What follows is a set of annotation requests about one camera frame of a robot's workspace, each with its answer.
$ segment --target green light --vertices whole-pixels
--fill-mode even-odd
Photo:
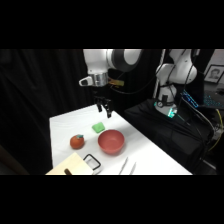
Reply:
[[[173,112],[173,108],[170,109],[168,117],[173,118],[175,116],[175,113]]]

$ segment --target metal stand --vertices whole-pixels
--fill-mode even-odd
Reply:
[[[163,49],[159,66],[161,66],[163,64],[165,53],[166,53],[166,49]],[[154,93],[153,93],[153,99],[156,98],[158,87],[159,87],[159,79],[156,80],[156,85],[155,85],[155,89],[154,89]]]

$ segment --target tomato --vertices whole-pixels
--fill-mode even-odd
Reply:
[[[73,149],[80,149],[84,145],[84,138],[81,135],[76,135],[70,140],[70,145]]]

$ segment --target utensil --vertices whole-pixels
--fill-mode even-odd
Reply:
[[[125,168],[125,166],[126,166],[127,162],[128,162],[128,158],[125,160],[124,165],[122,166],[122,168],[121,168],[121,171],[120,171],[119,175],[121,175],[121,174],[122,174],[122,172],[123,172],[123,170],[124,170],[124,168]]]
[[[122,172],[123,172],[125,166],[127,165],[127,163],[128,163],[128,158],[125,160],[124,165],[121,167],[121,171],[120,171],[119,175],[122,174]],[[130,176],[134,174],[134,172],[135,172],[135,168],[136,168],[136,164],[137,164],[137,163],[135,163],[135,165],[133,166],[133,168],[132,168],[132,170],[131,170],[131,173],[129,174]]]
[[[135,168],[136,168],[136,163],[135,163],[135,165],[133,166],[133,168],[132,168],[132,170],[131,170],[130,176],[134,174],[134,172],[135,172]]]

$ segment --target dark background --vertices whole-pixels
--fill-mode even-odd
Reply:
[[[201,50],[196,67],[204,71],[214,49]],[[134,92],[155,75],[162,49],[145,49],[139,65],[122,76],[125,87]],[[119,71],[110,70],[117,78]],[[52,169],[49,118],[93,104],[90,88],[78,85],[87,76],[82,49],[0,50],[0,145],[30,174]],[[141,93],[112,93],[115,111],[151,98],[156,79]]]

